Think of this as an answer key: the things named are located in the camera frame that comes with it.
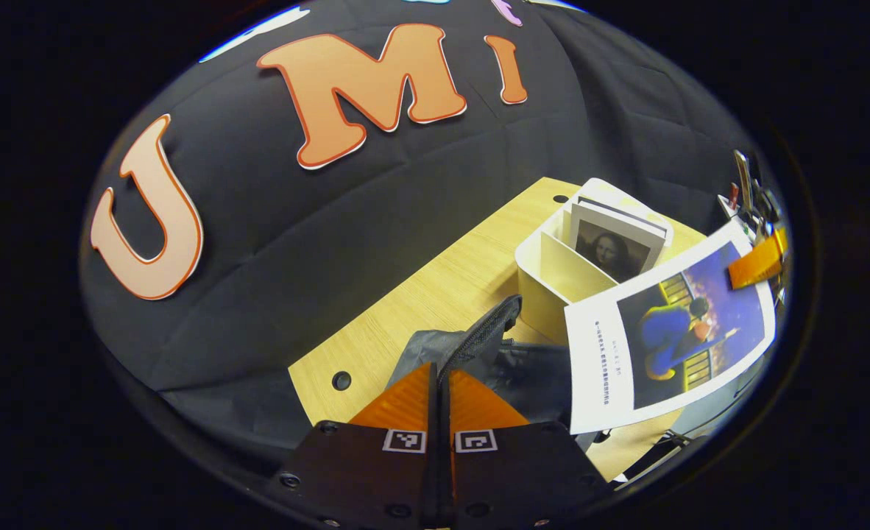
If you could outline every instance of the black cloth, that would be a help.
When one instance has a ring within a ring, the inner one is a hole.
[[[287,366],[538,178],[603,178],[708,231],[714,195],[735,178],[732,148],[752,148],[697,81],[579,11],[517,4],[523,26],[516,27],[489,2],[301,7],[310,10],[303,19],[196,64],[132,118],[95,177],[79,238],[82,297],[106,347],[187,416],[219,418],[226,426],[209,429],[244,432],[252,444],[263,437],[240,416],[254,415],[255,406],[234,407],[256,401],[250,396],[263,389],[261,375],[285,378]],[[407,94],[400,127],[384,133],[343,101],[347,120],[367,128],[365,145],[320,170],[300,168],[304,135],[288,88],[279,71],[261,70],[256,60],[321,33],[378,57],[392,27],[410,21],[444,28],[445,57],[467,110],[411,123]],[[525,104],[498,97],[488,34],[516,45]],[[199,211],[205,242],[179,291],[145,301],[112,276],[88,234],[110,186],[132,247],[159,252],[161,228],[131,179],[119,178],[119,164],[165,113],[163,148]],[[281,380],[281,392],[259,399],[286,399],[293,389]],[[216,416],[200,414],[202,407],[234,410]],[[299,409],[287,418],[291,432],[306,422]]]

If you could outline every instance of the letter m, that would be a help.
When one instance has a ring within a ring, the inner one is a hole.
[[[304,128],[297,162],[308,170],[356,151],[367,130],[345,120],[340,97],[386,132],[395,131],[402,94],[409,80],[409,118],[418,124],[464,112],[467,102],[455,90],[445,62],[445,31],[428,24],[392,28],[379,60],[336,35],[295,40],[261,56],[259,68],[284,76]]]

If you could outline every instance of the white desk organizer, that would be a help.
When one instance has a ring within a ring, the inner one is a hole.
[[[520,318],[558,345],[567,343],[563,308],[618,284],[569,246],[566,230],[570,226],[570,204],[579,195],[659,222],[668,229],[664,246],[670,246],[673,241],[670,222],[631,195],[598,178],[586,182],[569,201],[563,202],[562,207],[514,252],[517,281],[523,296]]]

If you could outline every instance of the bag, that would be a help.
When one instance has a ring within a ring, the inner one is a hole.
[[[503,339],[520,315],[523,298],[509,296],[467,331],[425,330],[412,334],[386,388],[426,362],[439,370],[463,369],[488,386],[530,423],[569,425],[572,375],[569,348]]]

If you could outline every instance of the printed photo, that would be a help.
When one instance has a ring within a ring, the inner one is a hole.
[[[765,338],[756,289],[730,289],[726,268],[738,258],[728,242],[678,274],[617,301],[631,356],[634,409],[722,375]]]
[[[650,249],[602,226],[579,221],[576,252],[621,283],[641,273]]]

